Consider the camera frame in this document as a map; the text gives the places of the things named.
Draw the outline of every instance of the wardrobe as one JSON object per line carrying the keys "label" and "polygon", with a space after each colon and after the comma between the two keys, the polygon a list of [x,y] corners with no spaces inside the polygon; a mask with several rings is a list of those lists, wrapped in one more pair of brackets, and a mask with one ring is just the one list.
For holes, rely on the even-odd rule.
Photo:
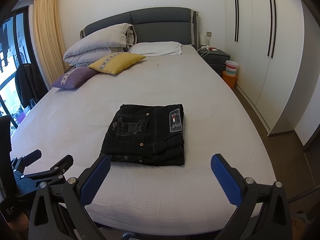
{"label": "wardrobe", "polygon": [[237,88],[268,133],[292,93],[303,44],[301,0],[226,0],[225,51],[239,64]]}

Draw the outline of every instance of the mattress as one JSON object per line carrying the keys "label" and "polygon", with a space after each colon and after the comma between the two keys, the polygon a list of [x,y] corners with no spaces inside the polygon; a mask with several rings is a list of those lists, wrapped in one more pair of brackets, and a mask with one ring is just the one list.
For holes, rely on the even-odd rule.
{"label": "mattress", "polygon": [[122,104],[184,107],[185,165],[112,163],[92,204],[93,221],[130,232],[190,235],[221,229],[231,205],[210,168],[221,153],[244,177],[273,184],[268,154],[232,90],[191,46],[181,55],[147,57],[118,76],[100,73],[75,90],[51,89],[12,136],[11,158],[39,149],[25,173],[45,171],[65,155],[78,177],[99,156]]}

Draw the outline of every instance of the nightstand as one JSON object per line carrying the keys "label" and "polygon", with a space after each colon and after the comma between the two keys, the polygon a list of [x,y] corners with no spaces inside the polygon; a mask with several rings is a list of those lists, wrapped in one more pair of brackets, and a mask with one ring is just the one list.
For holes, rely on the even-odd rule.
{"label": "nightstand", "polygon": [[198,51],[199,55],[202,55],[204,61],[219,75],[222,76],[222,72],[226,70],[225,62],[230,60],[230,55],[223,52],[222,50],[209,50],[201,49]]}

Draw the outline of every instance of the sliding glass door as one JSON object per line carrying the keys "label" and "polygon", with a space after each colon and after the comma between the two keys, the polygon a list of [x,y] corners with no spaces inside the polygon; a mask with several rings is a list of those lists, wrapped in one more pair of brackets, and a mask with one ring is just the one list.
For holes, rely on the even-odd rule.
{"label": "sliding glass door", "polygon": [[28,7],[11,12],[0,28],[0,116],[11,117],[11,134],[30,111],[23,108],[17,93],[15,78],[19,65],[36,66],[32,50]]}

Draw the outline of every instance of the metal bolt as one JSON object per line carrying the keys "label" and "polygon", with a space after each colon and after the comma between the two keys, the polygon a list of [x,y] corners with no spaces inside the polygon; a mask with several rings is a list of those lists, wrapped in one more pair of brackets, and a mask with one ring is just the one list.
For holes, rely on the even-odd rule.
{"label": "metal bolt", "polygon": [[45,186],[47,186],[47,184],[43,181],[43,182],[40,183],[39,186],[40,186],[40,188],[44,188]]}
{"label": "metal bolt", "polygon": [[69,184],[74,184],[76,181],[77,181],[77,179],[75,177],[71,177],[68,179]]}
{"label": "metal bolt", "polygon": [[252,184],[252,183],[254,183],[254,180],[253,180],[253,178],[247,177],[247,178],[245,178],[245,182],[247,184]]}
{"label": "metal bolt", "polygon": [[279,181],[276,181],[276,187],[282,187],[282,183]]}

